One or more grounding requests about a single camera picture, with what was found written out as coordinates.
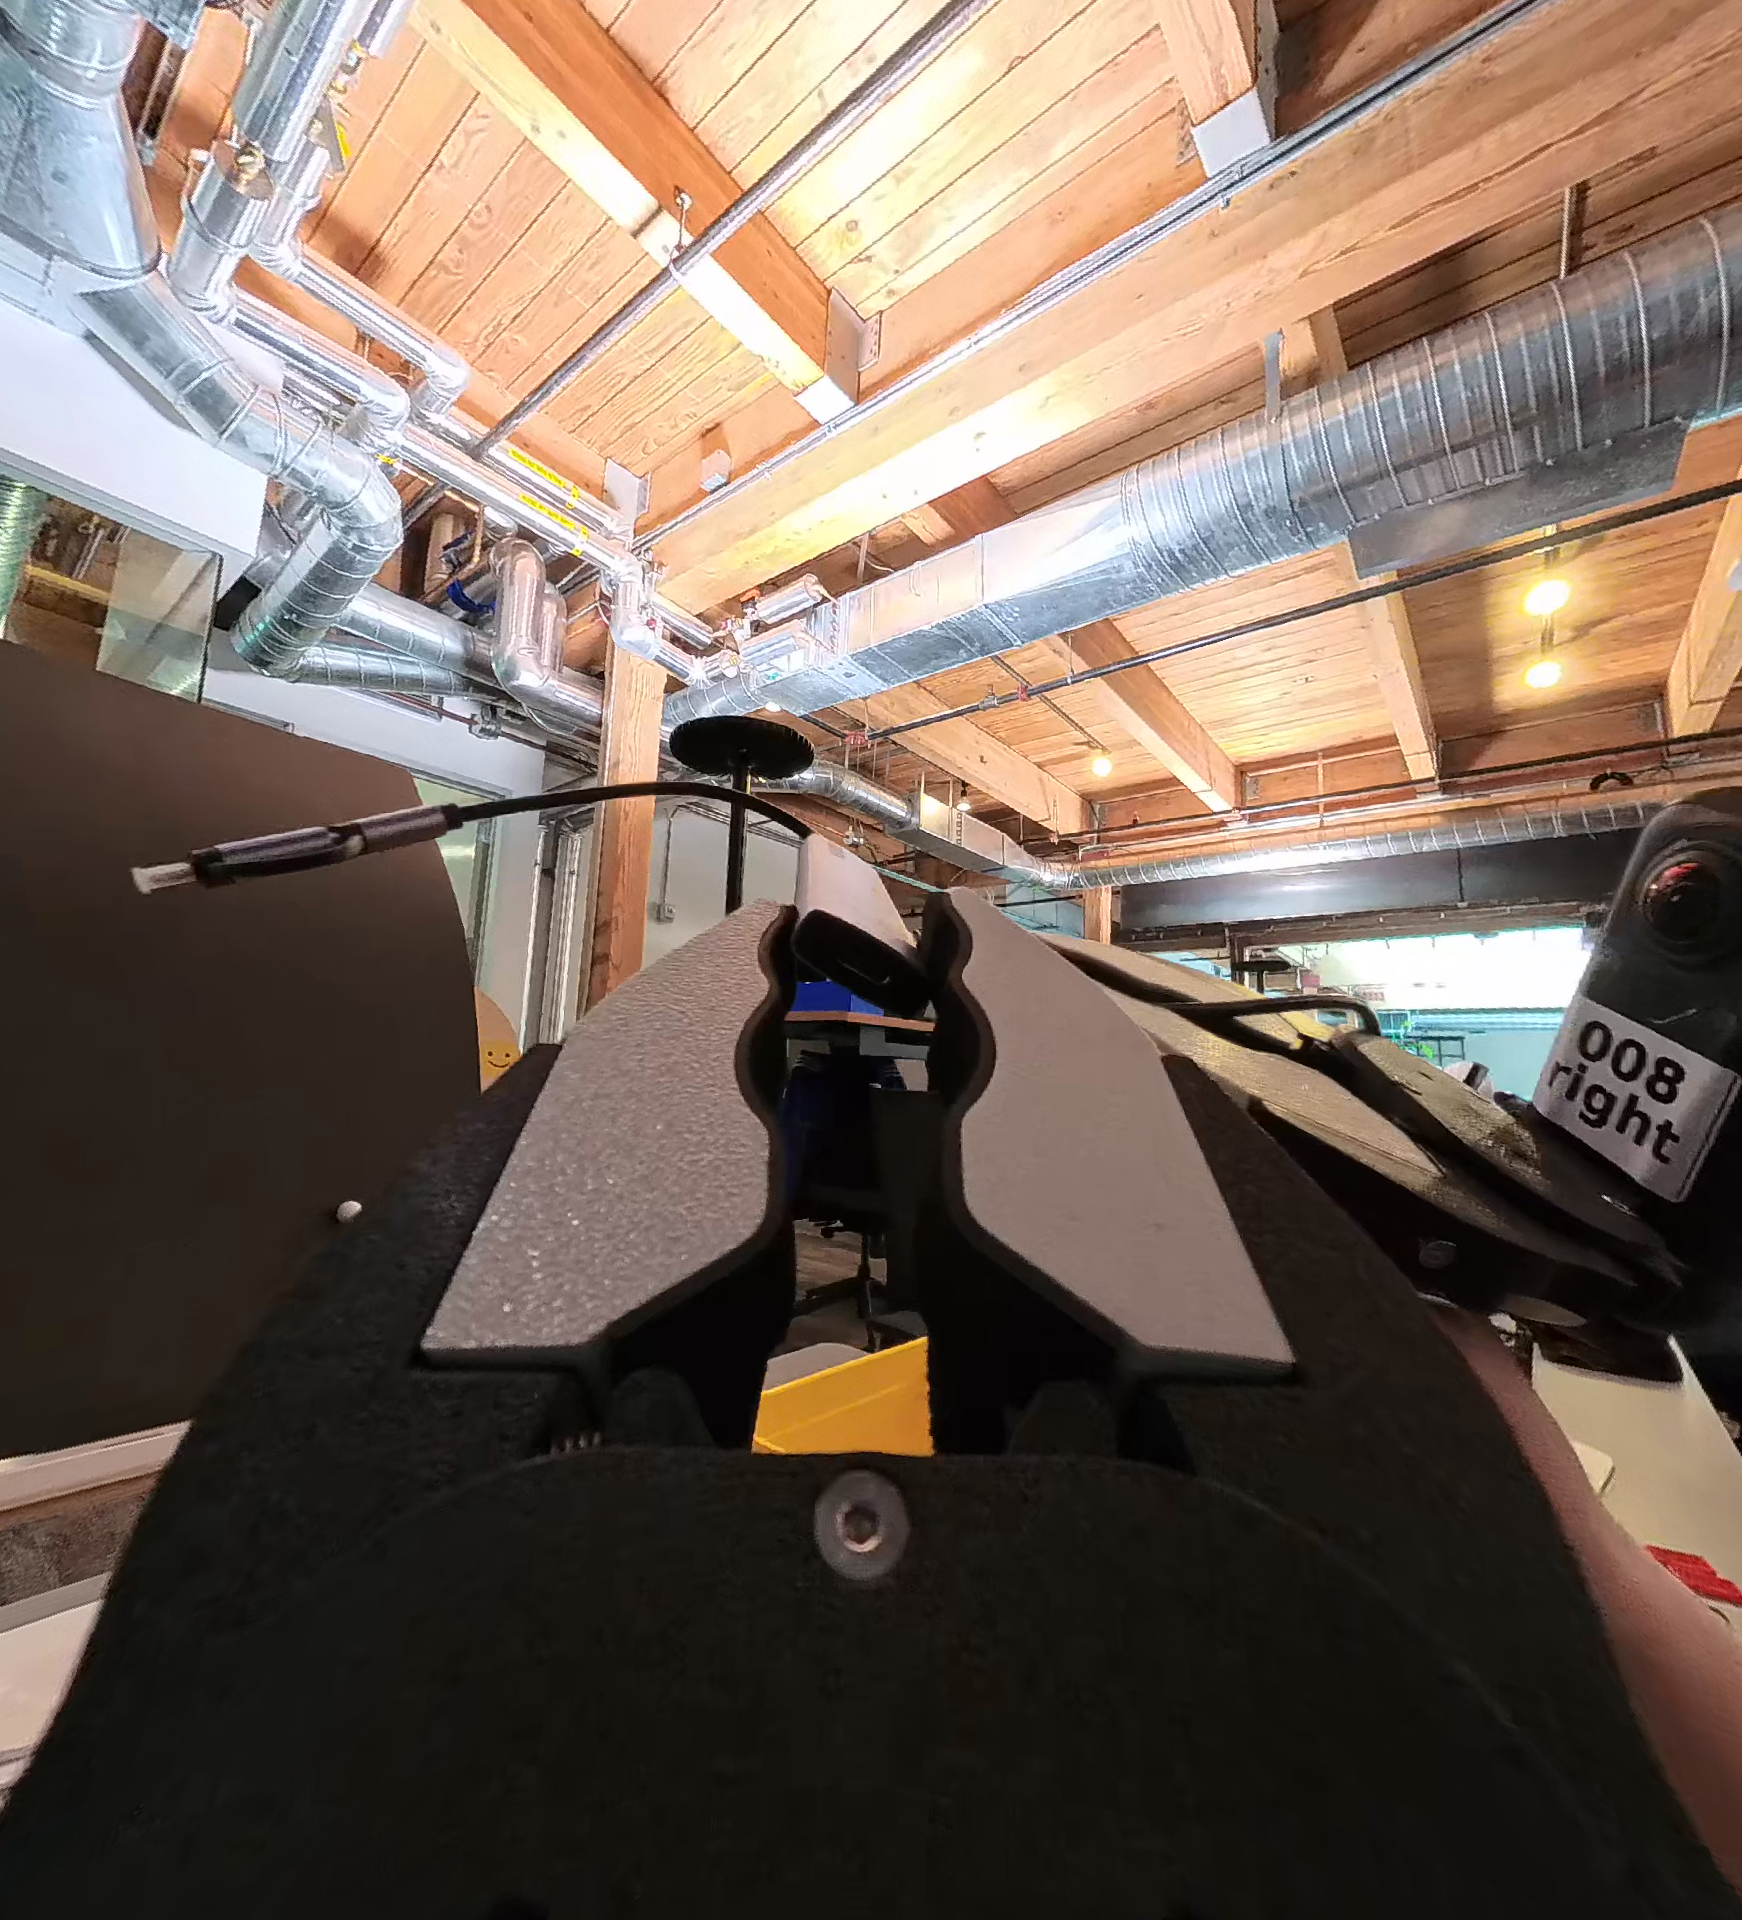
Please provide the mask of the spiral round duct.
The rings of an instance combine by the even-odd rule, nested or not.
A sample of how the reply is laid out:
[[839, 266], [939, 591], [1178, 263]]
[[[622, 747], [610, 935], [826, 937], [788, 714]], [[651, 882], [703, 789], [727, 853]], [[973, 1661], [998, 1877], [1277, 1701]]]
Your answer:
[[1737, 415], [1742, 200], [1173, 446], [1118, 497], [1142, 567], [1207, 586]]

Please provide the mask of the person's right forearm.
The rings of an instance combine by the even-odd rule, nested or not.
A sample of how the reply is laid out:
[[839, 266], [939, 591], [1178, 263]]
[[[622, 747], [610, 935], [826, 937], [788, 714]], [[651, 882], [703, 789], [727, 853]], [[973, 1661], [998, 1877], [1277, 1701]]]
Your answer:
[[1742, 1901], [1742, 1641], [1609, 1514], [1496, 1328], [1445, 1304], [1433, 1314], [1545, 1485], [1633, 1711]]

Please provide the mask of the wooden post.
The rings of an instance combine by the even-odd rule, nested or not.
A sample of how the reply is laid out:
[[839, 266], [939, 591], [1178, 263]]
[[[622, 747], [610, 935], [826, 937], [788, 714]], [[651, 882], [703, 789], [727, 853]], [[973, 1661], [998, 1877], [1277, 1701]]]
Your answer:
[[[600, 783], [657, 781], [667, 672], [612, 639], [604, 670]], [[600, 805], [595, 885], [585, 1012], [645, 966], [648, 880], [657, 800], [651, 795]]]

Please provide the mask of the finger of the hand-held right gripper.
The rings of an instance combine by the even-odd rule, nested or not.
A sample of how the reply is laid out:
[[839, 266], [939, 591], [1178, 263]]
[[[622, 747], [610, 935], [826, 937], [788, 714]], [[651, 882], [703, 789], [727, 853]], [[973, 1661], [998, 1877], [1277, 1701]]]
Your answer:
[[1202, 1070], [1238, 1106], [1340, 1106], [1352, 1097], [1328, 1027], [1234, 983], [1082, 937], [1051, 950], [1092, 979], [1169, 1060]]

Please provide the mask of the black cover sheet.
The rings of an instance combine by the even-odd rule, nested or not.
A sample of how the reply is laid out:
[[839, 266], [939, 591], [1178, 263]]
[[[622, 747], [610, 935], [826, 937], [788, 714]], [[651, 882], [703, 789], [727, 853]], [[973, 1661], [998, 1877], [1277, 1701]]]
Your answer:
[[415, 805], [378, 755], [0, 641], [0, 1458], [186, 1419], [479, 1092], [445, 856], [149, 895]]

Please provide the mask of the silver duct cluster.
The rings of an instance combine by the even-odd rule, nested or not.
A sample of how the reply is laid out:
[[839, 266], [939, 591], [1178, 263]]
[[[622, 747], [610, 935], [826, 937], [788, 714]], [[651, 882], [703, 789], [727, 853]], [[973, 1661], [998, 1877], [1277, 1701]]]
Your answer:
[[407, 3], [263, 3], [224, 136], [174, 247], [125, 102], [139, 42], [178, 58], [207, 3], [0, 3], [0, 453], [34, 485], [166, 540], [251, 548], [243, 661], [345, 689], [498, 695], [549, 725], [602, 697], [520, 610], [539, 545], [595, 562], [610, 629], [674, 680], [710, 630], [668, 607], [627, 528], [457, 417], [468, 365], [321, 266], [304, 222], [339, 167], [333, 99]]

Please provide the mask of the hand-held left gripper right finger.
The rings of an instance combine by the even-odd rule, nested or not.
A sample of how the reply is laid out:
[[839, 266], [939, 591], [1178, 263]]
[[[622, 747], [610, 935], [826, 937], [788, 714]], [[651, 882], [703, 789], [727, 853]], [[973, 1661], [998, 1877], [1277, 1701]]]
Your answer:
[[927, 909], [939, 1107], [923, 1184], [937, 1448], [1082, 1403], [1111, 1448], [1180, 1386], [1282, 1388], [1296, 1352], [1156, 1048], [969, 889]]

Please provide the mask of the grey usb hub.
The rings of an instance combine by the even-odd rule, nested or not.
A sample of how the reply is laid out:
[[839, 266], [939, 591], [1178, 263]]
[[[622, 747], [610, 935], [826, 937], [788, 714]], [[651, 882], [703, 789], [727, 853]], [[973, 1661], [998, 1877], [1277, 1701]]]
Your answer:
[[643, 798], [691, 798], [725, 805], [728, 824], [771, 820], [798, 836], [797, 892], [790, 952], [800, 974], [831, 981], [862, 1001], [896, 1017], [920, 1013], [932, 1000], [932, 979], [899, 918], [880, 872], [855, 849], [816, 836], [786, 805], [737, 784], [713, 781], [619, 781], [580, 784], [484, 805], [414, 805], [359, 820], [308, 825], [190, 849], [174, 861], [133, 865], [140, 894], [202, 885], [221, 889], [289, 873], [316, 872], [344, 861], [407, 849], [445, 839], [463, 825], [525, 812], [571, 812]]

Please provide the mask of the yellow plastic bin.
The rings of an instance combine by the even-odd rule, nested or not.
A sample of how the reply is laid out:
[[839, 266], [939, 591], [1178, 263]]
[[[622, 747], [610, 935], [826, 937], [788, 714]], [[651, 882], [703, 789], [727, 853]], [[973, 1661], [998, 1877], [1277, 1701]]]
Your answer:
[[756, 1414], [756, 1453], [928, 1456], [928, 1343], [880, 1352], [816, 1342], [771, 1359]]

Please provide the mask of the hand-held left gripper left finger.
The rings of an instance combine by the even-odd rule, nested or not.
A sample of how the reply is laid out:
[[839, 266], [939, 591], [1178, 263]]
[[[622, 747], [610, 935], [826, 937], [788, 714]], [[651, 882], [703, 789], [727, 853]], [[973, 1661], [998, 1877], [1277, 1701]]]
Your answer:
[[429, 1364], [564, 1372], [600, 1429], [665, 1374], [711, 1443], [756, 1443], [793, 1294], [792, 930], [786, 904], [744, 906], [585, 1013], [429, 1321]]

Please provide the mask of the thin spiral ceiling duct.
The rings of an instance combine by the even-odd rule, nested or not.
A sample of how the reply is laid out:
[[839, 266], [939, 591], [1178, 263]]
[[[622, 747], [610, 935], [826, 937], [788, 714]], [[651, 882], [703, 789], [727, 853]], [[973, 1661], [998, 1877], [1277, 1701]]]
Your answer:
[[1038, 856], [985, 822], [956, 825], [956, 808], [928, 796], [906, 796], [862, 774], [819, 760], [807, 771], [773, 784], [780, 796], [814, 805], [880, 827], [911, 849], [927, 849], [961, 872], [1024, 880], [1053, 894], [1091, 889], [1123, 889], [1154, 880], [1185, 880], [1248, 873], [1282, 873], [1332, 868], [1433, 849], [1496, 849], [1556, 842], [1614, 831], [1638, 831], [1667, 807], [1665, 798], [1628, 791], [1580, 796], [1571, 801], [1530, 805], [1523, 810], [1469, 810], [1419, 827], [1390, 832], [1356, 832], [1289, 846], [1262, 839], [1243, 844], [1204, 844], [1169, 856], [1140, 860], [1057, 860]]

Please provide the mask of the black round-top pole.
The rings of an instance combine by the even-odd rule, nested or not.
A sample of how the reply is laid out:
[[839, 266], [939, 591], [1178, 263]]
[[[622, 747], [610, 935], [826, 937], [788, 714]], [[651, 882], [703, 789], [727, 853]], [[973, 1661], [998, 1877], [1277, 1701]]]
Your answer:
[[[706, 716], [675, 725], [668, 750], [694, 774], [721, 778], [740, 795], [751, 795], [757, 781], [786, 781], [810, 769], [816, 748], [797, 730], [761, 716]], [[728, 805], [725, 860], [725, 911], [733, 914], [744, 899], [745, 807]]]

